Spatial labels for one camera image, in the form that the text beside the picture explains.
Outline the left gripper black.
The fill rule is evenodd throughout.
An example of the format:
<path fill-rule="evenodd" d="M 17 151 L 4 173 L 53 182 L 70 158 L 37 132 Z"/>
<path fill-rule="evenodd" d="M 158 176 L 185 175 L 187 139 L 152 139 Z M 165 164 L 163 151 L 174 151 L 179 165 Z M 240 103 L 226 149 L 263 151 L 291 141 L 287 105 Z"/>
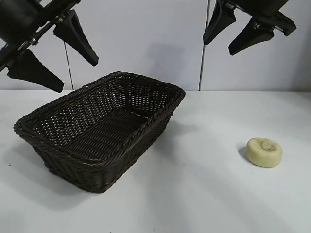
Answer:
<path fill-rule="evenodd" d="M 39 0 L 2 0 L 0 2 L 0 69 L 7 76 L 46 87 L 57 93 L 64 83 L 49 71 L 28 49 L 56 25 L 53 34 L 75 49 L 92 66 L 99 57 L 88 42 L 75 10 L 79 0 L 51 0 L 46 6 Z"/>

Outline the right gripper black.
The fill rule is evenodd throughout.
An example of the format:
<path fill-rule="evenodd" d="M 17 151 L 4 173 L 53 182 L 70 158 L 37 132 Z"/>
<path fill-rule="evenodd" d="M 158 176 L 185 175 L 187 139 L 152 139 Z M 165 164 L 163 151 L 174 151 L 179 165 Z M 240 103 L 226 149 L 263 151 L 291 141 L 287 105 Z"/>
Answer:
<path fill-rule="evenodd" d="M 286 3 L 286 0 L 218 0 L 205 29 L 203 42 L 210 44 L 221 31 L 234 23 L 234 10 L 237 8 L 249 14 L 251 19 L 228 46 L 231 56 L 252 45 L 271 40 L 274 29 L 289 36 L 296 30 L 296 25 L 280 12 Z"/>

